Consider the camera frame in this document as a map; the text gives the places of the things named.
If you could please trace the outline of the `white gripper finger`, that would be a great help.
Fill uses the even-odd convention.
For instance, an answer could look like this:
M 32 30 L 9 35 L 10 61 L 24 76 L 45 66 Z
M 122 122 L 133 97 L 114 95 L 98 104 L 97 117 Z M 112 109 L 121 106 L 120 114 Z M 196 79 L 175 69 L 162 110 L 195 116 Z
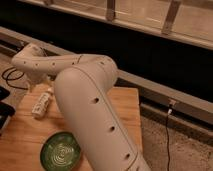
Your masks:
M 29 87 L 29 92 L 33 92 L 34 88 L 35 88 L 35 86 L 30 86 Z

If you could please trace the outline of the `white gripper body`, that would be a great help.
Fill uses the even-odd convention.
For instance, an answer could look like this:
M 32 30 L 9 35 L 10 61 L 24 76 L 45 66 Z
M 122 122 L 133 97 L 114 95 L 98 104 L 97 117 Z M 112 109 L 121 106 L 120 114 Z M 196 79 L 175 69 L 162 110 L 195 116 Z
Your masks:
M 34 87 L 37 84 L 49 83 L 49 80 L 46 74 L 29 72 L 26 74 L 26 76 L 27 76 L 27 81 L 30 87 Z

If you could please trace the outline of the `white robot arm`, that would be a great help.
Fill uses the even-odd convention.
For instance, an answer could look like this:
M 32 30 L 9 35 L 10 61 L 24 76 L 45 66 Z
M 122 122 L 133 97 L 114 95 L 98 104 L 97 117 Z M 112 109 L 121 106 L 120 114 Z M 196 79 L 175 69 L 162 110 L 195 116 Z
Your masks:
M 118 78 L 112 58 L 46 56 L 30 43 L 14 55 L 12 65 L 33 84 L 47 75 L 55 78 L 57 106 L 94 171 L 151 171 L 107 96 Z

